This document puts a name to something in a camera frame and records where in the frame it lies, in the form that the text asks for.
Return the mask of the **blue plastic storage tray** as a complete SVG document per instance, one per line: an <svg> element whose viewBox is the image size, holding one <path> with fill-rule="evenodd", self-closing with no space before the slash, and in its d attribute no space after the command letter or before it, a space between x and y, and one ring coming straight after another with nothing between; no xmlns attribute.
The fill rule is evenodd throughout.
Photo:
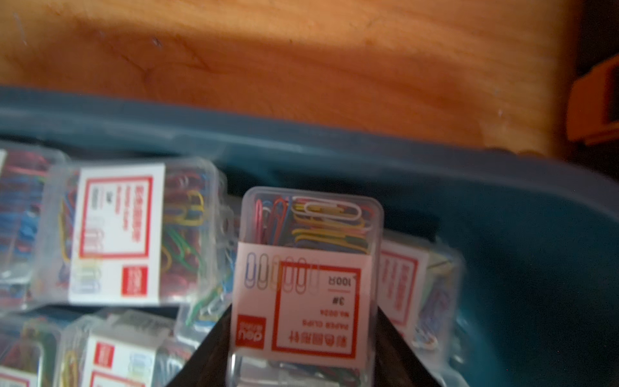
<svg viewBox="0 0 619 387"><path fill-rule="evenodd" d="M210 159L258 185L357 194L466 262L452 364L471 386L618 382L618 185L493 151L4 87L1 136L86 159Z"/></svg>

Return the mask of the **black tool case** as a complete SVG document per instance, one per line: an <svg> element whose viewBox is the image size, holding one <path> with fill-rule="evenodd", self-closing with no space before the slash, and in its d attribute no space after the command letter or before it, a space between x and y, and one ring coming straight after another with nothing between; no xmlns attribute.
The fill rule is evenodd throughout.
<svg viewBox="0 0 619 387"><path fill-rule="evenodd" d="M618 2L584 1L562 134L570 161L618 179Z"/></svg>

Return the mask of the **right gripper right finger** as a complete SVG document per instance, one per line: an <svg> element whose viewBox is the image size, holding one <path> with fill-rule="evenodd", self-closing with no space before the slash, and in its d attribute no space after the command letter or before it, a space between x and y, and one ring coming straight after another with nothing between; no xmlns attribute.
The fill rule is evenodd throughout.
<svg viewBox="0 0 619 387"><path fill-rule="evenodd" d="M377 312L375 350L375 386L439 387L382 309Z"/></svg>

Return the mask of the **paper clip box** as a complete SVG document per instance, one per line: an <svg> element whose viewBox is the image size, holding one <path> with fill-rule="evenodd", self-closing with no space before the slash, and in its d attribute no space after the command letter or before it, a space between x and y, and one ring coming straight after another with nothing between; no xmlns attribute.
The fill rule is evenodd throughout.
<svg viewBox="0 0 619 387"><path fill-rule="evenodd" d="M372 385L383 225L373 198L248 190L227 385Z"/></svg>
<svg viewBox="0 0 619 387"><path fill-rule="evenodd" d="M217 285L227 177L201 157L50 169L30 292L38 305L175 306Z"/></svg>

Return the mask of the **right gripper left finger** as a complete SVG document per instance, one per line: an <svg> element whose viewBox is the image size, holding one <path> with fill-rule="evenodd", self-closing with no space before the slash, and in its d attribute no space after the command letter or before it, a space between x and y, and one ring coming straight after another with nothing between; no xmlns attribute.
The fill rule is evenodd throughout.
<svg viewBox="0 0 619 387"><path fill-rule="evenodd" d="M167 387L224 387L231 340L229 306Z"/></svg>

